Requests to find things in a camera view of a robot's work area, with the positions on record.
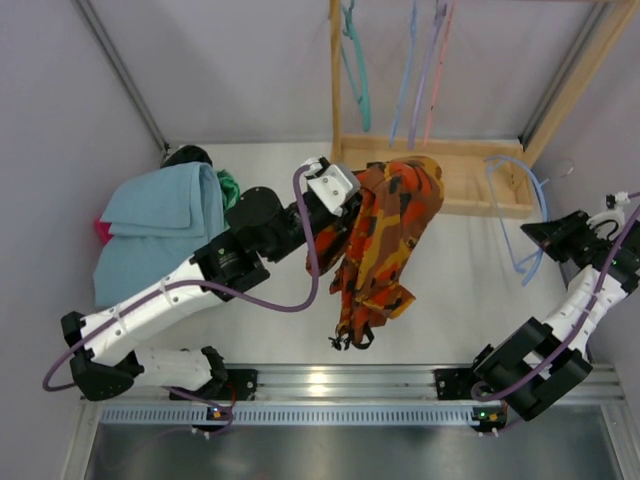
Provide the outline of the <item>light blue trousers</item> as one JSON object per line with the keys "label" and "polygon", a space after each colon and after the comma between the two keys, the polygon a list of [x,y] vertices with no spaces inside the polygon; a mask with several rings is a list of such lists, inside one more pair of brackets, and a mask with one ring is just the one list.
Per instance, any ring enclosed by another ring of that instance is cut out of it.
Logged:
{"label": "light blue trousers", "polygon": [[216,172],[194,162],[133,178],[114,192],[100,221],[111,238],[94,270],[94,298],[106,308],[169,275],[225,230]]}

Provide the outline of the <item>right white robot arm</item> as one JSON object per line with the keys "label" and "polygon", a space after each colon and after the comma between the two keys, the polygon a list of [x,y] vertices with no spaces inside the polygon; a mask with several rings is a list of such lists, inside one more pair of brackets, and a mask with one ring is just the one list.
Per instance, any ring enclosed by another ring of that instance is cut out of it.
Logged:
{"label": "right white robot arm", "polygon": [[503,400],[529,421],[587,378],[590,335],[638,288],[639,222],[625,218],[621,207],[610,207],[593,216],[577,210],[521,229],[552,260],[573,262],[579,271],[544,320],[530,318],[479,358],[471,396]]}

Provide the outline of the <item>orange patterned trousers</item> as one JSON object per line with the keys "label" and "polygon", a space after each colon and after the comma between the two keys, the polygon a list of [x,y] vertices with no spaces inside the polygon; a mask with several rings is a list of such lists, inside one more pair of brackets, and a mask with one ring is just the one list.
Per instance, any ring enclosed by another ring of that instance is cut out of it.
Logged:
{"label": "orange patterned trousers", "polygon": [[352,227],[332,227],[315,239],[321,274],[337,266],[331,294],[341,295],[330,339],[338,351],[368,349],[373,330],[402,315],[415,296],[401,274],[428,224],[444,202],[442,168],[427,156],[375,162],[356,174],[362,203]]}

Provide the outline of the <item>lilac hanger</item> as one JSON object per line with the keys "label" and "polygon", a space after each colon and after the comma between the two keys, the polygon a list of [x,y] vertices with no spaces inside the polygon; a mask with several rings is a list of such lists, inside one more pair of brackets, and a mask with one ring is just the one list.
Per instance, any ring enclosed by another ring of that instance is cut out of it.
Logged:
{"label": "lilac hanger", "polygon": [[448,8],[447,1],[435,2],[435,13],[434,13],[433,24],[430,29],[427,48],[423,56],[422,68],[420,72],[419,83],[416,89],[415,101],[413,105],[413,111],[412,111],[411,121],[409,126],[409,134],[407,137],[407,146],[410,150],[412,150],[415,147],[418,120],[420,118],[420,109],[423,104],[425,85],[429,75],[430,64],[434,56],[437,40],[441,31],[442,25],[444,23],[444,19],[446,18],[447,8]]}

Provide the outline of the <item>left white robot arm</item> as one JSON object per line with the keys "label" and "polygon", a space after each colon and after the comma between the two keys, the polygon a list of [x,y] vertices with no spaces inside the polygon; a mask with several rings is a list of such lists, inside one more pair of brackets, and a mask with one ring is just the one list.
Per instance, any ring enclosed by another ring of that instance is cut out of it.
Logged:
{"label": "left white robot arm", "polygon": [[134,387],[164,387],[173,399],[214,400],[229,381],[222,356],[199,350],[158,350],[143,342],[177,322],[213,308],[266,281],[266,262],[278,262],[306,241],[296,203],[283,206],[267,187],[247,190],[226,212],[228,230],[196,250],[158,283],[119,305],[61,320],[72,348],[74,384],[90,401]]}

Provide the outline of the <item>pink hanger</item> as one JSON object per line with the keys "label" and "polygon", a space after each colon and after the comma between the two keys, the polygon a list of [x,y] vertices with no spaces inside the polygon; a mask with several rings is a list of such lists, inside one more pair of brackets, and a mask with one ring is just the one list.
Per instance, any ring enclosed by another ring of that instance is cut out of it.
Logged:
{"label": "pink hanger", "polygon": [[442,73],[443,73],[443,69],[444,69],[444,63],[445,63],[445,59],[446,59],[446,52],[447,52],[448,42],[449,42],[449,35],[450,35],[450,31],[451,31],[451,25],[452,25],[452,22],[453,22],[453,16],[454,16],[455,8],[456,8],[456,3],[457,2],[455,0],[453,0],[453,1],[451,1],[450,6],[447,7],[448,8],[448,10],[447,10],[448,15],[446,17],[447,23],[446,23],[444,36],[443,36],[441,47],[440,47],[440,52],[439,52],[439,57],[438,57],[438,65],[437,65],[437,70],[436,70],[436,74],[435,74],[435,78],[434,78],[434,82],[433,82],[431,101],[430,101],[430,106],[429,106],[429,110],[428,110],[428,114],[427,114],[427,118],[426,118],[426,126],[425,126],[425,130],[424,130],[424,137],[423,137],[423,146],[424,147],[426,147],[428,142],[429,142],[429,137],[430,137],[430,133],[431,133],[431,127],[433,125],[434,111],[435,111],[435,107],[436,107],[436,103],[437,103],[437,99],[438,99],[440,83],[441,83]]}

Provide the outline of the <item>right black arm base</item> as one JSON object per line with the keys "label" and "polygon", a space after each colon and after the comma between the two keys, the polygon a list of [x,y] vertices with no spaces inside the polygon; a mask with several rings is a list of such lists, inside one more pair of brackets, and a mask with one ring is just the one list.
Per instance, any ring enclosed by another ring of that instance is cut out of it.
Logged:
{"label": "right black arm base", "polygon": [[481,395],[493,393],[486,376],[478,376],[476,371],[469,367],[439,368],[434,371],[437,398],[440,401],[472,400],[472,387],[478,382],[485,382],[481,389]]}

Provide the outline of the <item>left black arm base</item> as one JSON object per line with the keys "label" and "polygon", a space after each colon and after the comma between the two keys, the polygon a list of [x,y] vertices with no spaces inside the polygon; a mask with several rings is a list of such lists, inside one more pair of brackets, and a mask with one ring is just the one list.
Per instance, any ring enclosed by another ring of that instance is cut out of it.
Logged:
{"label": "left black arm base", "polygon": [[186,393],[199,400],[230,401],[250,400],[258,385],[258,371],[249,368],[231,368],[227,370],[227,380],[212,380],[197,391],[187,391],[180,389],[181,393]]}

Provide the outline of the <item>black trousers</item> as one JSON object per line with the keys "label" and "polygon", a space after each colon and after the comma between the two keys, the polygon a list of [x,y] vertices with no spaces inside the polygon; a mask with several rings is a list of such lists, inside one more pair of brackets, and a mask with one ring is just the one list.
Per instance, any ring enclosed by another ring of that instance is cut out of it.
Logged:
{"label": "black trousers", "polygon": [[184,145],[171,153],[163,161],[161,167],[169,168],[189,163],[202,163],[213,166],[209,154],[203,148],[197,145]]}

